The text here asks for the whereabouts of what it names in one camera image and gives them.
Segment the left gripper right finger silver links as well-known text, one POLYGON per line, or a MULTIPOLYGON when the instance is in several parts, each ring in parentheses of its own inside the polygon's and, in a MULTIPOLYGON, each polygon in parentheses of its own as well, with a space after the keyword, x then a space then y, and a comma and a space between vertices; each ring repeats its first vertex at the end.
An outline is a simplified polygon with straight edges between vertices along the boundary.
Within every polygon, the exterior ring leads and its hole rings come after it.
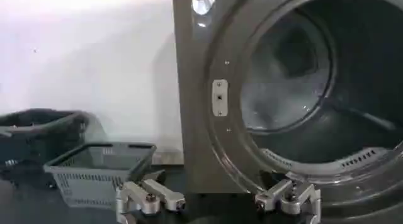
POLYGON ((277 211, 285 215, 304 215, 308 224, 321 223, 321 191, 310 182, 298 182, 289 173, 260 170, 263 190, 254 195, 258 211, 277 211))

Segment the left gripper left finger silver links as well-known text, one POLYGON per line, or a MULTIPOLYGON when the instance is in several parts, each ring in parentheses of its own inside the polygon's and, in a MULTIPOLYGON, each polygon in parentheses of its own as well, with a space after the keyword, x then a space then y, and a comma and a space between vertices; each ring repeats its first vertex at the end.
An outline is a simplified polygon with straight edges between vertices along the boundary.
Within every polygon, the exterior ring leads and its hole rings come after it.
POLYGON ((186 208, 185 195, 164 185, 164 169, 146 173, 139 181, 126 181, 115 188, 115 217, 121 224, 137 223, 130 213, 130 204, 145 216, 154 216, 162 209, 182 213, 186 208))

